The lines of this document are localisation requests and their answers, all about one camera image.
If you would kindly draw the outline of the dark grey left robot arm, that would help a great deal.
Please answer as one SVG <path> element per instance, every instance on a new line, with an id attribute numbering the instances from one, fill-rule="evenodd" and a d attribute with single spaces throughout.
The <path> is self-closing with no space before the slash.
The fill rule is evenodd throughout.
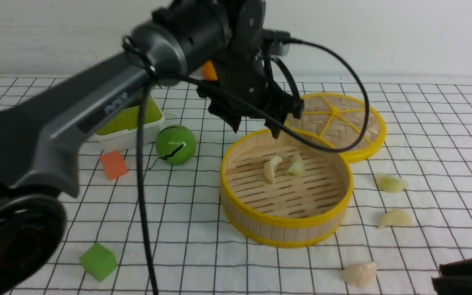
<path id="1" fill-rule="evenodd" d="M 273 81 L 270 56 L 289 32 L 264 29 L 264 0 L 174 0 L 123 39 L 120 52 L 10 109 L 0 111 L 0 295 L 36 273 L 63 239 L 61 193 L 79 193 L 77 152 L 98 129 L 156 85 L 172 86 L 206 62 L 209 112 L 237 131 L 244 116 L 278 136 L 303 103 Z"/>

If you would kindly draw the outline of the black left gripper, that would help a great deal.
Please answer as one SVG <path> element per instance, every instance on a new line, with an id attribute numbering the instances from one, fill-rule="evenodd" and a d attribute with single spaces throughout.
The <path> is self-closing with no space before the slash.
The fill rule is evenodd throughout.
<path id="1" fill-rule="evenodd" d="M 228 47 L 211 60 L 218 81 L 207 81 L 207 84 L 237 95 L 272 116 L 273 120 L 266 119 L 264 125 L 273 139 L 278 139 L 283 133 L 289 136 L 289 128 L 285 127 L 287 116 L 299 119 L 304 102 L 297 91 L 289 95 L 274 81 L 270 65 L 273 56 L 264 56 L 261 52 L 266 2 L 201 0 L 200 4 L 215 8 L 217 15 L 229 24 Z M 225 102 L 211 100 L 208 111 L 227 123 L 234 133 L 238 132 L 242 116 Z"/>

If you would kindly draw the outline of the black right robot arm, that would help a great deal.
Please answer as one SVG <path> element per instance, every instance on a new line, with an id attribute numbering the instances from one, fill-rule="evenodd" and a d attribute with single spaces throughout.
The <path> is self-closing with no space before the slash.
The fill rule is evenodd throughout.
<path id="1" fill-rule="evenodd" d="M 431 279 L 438 295 L 472 295 L 472 258 L 439 265 L 440 276 Z"/>

